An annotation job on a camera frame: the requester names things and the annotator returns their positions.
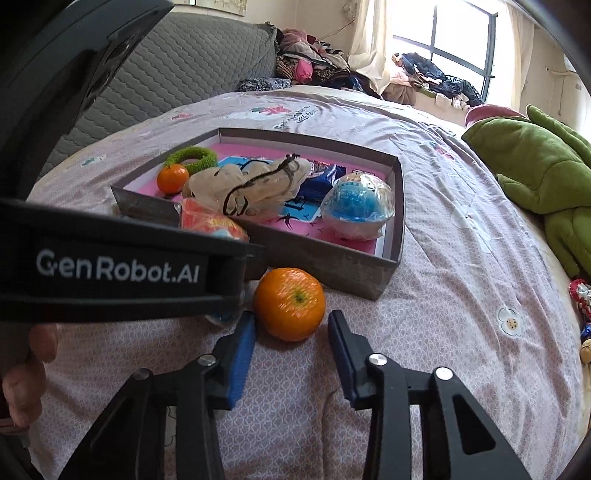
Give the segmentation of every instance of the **green hair tie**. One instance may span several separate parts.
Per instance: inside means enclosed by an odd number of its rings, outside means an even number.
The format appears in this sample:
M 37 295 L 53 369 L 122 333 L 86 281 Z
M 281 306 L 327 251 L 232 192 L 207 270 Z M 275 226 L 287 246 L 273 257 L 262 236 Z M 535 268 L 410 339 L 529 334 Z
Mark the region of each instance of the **green hair tie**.
M 169 167 L 175 163 L 181 163 L 191 158 L 195 158 L 197 161 L 183 164 L 183 167 L 187 169 L 189 175 L 193 175 L 206 168 L 217 167 L 217 154 L 213 150 L 204 147 L 181 148 L 168 156 L 164 161 L 164 166 Z

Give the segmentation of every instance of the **gray quilted headboard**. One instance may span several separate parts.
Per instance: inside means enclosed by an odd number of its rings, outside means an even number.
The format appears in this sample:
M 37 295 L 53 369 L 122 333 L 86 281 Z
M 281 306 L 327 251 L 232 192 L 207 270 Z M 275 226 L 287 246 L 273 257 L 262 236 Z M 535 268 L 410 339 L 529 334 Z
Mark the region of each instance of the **gray quilted headboard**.
M 110 134 L 181 105 L 233 92 L 245 78 L 273 77 L 275 27 L 199 14 L 168 14 L 141 41 L 68 135 L 41 176 Z

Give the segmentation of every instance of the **pile of clothes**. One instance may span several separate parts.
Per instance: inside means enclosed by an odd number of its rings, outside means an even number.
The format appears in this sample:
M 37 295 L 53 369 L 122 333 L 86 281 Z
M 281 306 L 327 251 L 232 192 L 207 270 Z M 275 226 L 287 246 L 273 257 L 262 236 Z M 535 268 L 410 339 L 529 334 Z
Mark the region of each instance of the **pile of clothes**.
M 437 94 L 436 104 L 452 105 L 458 109 L 468 109 L 483 105 L 480 93 L 467 80 L 445 75 L 431 60 L 418 53 L 393 55 L 394 71 L 391 83 L 384 92 L 384 99 L 414 105 L 416 92 L 427 89 Z
M 334 50 L 329 43 L 294 28 L 278 30 L 277 43 L 278 77 L 289 79 L 294 85 L 355 90 L 379 98 L 365 76 L 351 71 L 342 50 Z

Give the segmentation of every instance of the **small orange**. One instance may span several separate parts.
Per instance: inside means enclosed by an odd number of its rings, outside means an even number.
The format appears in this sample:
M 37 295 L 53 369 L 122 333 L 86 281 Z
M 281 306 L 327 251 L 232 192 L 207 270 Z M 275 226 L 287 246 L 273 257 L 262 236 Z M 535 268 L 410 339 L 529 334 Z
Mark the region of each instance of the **small orange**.
M 189 171 L 178 163 L 165 166 L 156 178 L 158 189 L 166 195 L 174 195 L 183 189 L 189 179 Z
M 252 307 L 267 332 L 286 342 L 312 335 L 326 309 L 322 285 L 299 268 L 277 268 L 256 289 Z

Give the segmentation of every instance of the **human hand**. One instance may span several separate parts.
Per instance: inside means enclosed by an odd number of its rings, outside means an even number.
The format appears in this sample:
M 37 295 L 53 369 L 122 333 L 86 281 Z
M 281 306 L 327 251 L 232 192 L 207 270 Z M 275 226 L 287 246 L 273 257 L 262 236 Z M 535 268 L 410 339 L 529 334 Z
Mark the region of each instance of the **human hand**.
M 2 391 L 12 421 L 27 427 L 41 416 L 41 397 L 46 390 L 43 362 L 55 360 L 59 333 L 57 325 L 36 325 L 29 332 L 33 355 L 26 364 L 12 367 L 2 379 Z

